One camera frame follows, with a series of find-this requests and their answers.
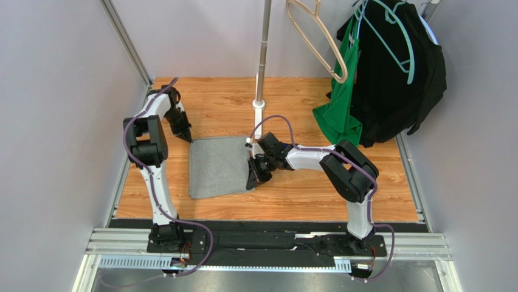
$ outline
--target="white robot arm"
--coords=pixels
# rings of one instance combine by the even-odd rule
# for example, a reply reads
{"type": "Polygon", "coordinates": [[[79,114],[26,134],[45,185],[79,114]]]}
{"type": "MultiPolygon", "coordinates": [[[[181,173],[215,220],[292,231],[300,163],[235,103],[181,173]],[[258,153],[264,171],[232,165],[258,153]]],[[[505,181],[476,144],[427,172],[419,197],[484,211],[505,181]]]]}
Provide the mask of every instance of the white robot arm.
{"type": "MultiPolygon", "coordinates": [[[[165,161],[168,156],[167,141],[162,129],[162,119],[166,118],[173,134],[187,142],[192,142],[190,128],[185,109],[180,101],[180,93],[172,87],[163,94],[151,91],[144,105],[146,113],[140,116],[132,124],[132,128],[126,136],[126,143],[131,153],[142,161],[153,174],[150,181],[149,170],[137,164],[146,183],[153,207],[153,230],[150,239],[158,245],[171,244],[171,241],[179,237],[181,231],[177,224],[171,222],[162,212],[172,218],[177,218],[178,213],[173,205],[169,193],[169,185],[165,173],[165,161]],[[138,139],[148,133],[148,139],[138,139]]],[[[133,118],[124,120],[126,128],[133,118]]]]}
{"type": "Polygon", "coordinates": [[[313,169],[324,171],[337,192],[346,199],[349,222],[348,232],[356,238],[356,247],[363,249],[374,236],[368,212],[368,196],[373,190],[372,182],[358,170],[347,170],[335,155],[326,150],[334,150],[362,167],[374,179],[378,169],[351,142],[341,141],[327,147],[304,147],[284,144],[272,133],[267,133],[252,147],[249,159],[249,179],[247,189],[252,189],[272,178],[275,169],[313,169]]]}

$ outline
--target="wood grain surface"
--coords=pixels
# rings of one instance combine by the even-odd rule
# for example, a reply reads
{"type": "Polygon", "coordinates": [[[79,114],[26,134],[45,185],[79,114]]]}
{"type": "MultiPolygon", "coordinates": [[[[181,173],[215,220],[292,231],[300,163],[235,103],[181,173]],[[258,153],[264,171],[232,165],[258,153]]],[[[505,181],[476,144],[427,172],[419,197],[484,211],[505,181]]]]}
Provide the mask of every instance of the wood grain surface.
{"type": "MultiPolygon", "coordinates": [[[[157,78],[155,88],[171,78],[157,78]]],[[[254,78],[180,78],[175,85],[182,95],[194,139],[215,136],[250,135],[254,128],[252,101],[254,78]]],[[[326,146],[312,109],[328,102],[328,78],[267,78],[264,83],[266,108],[263,117],[286,116],[293,125],[295,141],[305,146],[326,146]]],[[[212,220],[347,220],[345,200],[338,195],[324,172],[276,171],[256,191],[193,200],[188,194],[188,149],[186,141],[175,138],[164,120],[169,146],[167,179],[171,198],[180,217],[212,220]]],[[[281,119],[264,124],[289,142],[289,130],[281,119]]],[[[379,191],[374,196],[375,221],[417,221],[415,206],[394,140],[360,150],[379,169],[379,191]]],[[[151,218],[151,205],[144,180],[131,165],[117,211],[118,218],[151,218]]]]}

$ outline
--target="gray cloth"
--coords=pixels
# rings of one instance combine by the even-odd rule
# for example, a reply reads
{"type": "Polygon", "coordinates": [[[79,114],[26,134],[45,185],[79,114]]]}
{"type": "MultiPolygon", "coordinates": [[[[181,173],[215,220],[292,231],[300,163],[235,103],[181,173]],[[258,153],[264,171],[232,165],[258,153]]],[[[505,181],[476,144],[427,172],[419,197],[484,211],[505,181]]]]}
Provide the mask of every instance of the gray cloth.
{"type": "Polygon", "coordinates": [[[246,136],[197,139],[189,149],[189,195],[193,199],[248,193],[246,136]]]}

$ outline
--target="black garment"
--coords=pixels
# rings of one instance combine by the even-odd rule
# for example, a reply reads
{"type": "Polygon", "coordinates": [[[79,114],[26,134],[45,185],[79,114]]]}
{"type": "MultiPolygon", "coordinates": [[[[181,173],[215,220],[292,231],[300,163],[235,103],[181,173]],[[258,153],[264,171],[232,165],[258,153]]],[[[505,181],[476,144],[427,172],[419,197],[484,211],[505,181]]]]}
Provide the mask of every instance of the black garment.
{"type": "MultiPolygon", "coordinates": [[[[381,0],[390,8],[399,1],[381,0]]],[[[433,44],[413,4],[400,5],[396,11],[406,28],[415,57],[415,75],[407,84],[404,73],[370,26],[363,21],[360,29],[360,59],[353,88],[350,113],[363,124],[360,144],[371,147],[385,142],[402,130],[413,134],[446,90],[446,67],[441,46],[433,44]]],[[[409,59],[409,51],[399,25],[385,20],[385,9],[369,2],[365,17],[383,37],[400,61],[409,59]]],[[[349,23],[338,32],[342,40],[349,23]]]]}

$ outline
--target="gray wall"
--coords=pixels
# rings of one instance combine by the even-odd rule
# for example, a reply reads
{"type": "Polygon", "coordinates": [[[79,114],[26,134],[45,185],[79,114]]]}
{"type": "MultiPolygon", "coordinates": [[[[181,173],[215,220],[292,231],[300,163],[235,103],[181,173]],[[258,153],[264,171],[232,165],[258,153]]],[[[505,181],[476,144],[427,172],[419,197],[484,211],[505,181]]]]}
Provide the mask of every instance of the gray wall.
{"type": "Polygon", "coordinates": [[[443,0],[431,26],[448,90],[407,138],[465,291],[518,285],[518,2],[443,0]]]}
{"type": "MultiPolygon", "coordinates": [[[[314,0],[302,0],[311,9],[314,0]]],[[[428,0],[410,0],[418,9],[428,0]]],[[[148,72],[156,76],[255,76],[263,0],[113,0],[148,72]],[[158,40],[161,44],[152,46],[158,40]]],[[[354,0],[324,0],[320,17],[334,36],[352,14],[354,0]]],[[[334,64],[331,47],[315,22],[296,6],[293,17],[317,50],[334,64]]],[[[328,77],[286,15],[272,0],[266,75],[328,77]]]]}
{"type": "Polygon", "coordinates": [[[99,1],[0,1],[0,290],[72,289],[144,94],[99,1]]]}

